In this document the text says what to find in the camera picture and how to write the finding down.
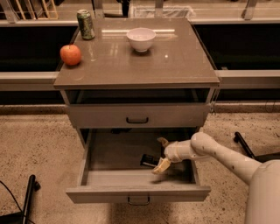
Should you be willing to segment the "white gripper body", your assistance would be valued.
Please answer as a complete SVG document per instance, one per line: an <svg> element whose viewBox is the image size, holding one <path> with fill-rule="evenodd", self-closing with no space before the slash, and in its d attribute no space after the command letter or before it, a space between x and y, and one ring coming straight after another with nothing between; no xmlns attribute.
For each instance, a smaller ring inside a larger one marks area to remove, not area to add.
<svg viewBox="0 0 280 224"><path fill-rule="evenodd" d="M169 143L164 149L164 155L172 163L179 163L185 159L191 159L193 156L191 141L186 140Z"/></svg>

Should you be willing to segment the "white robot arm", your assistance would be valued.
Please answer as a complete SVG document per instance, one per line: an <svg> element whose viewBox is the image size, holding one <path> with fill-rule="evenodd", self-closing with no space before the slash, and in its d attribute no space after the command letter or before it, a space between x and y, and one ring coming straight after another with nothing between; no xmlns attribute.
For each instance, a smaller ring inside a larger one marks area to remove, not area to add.
<svg viewBox="0 0 280 224"><path fill-rule="evenodd" d="M280 224L280 160L264 163L242 155L217 143L204 132L197 132L190 140L169 143L160 137L164 158L153 169L154 174L165 172L171 164L185 159L212 157L248 185L245 224Z"/></svg>

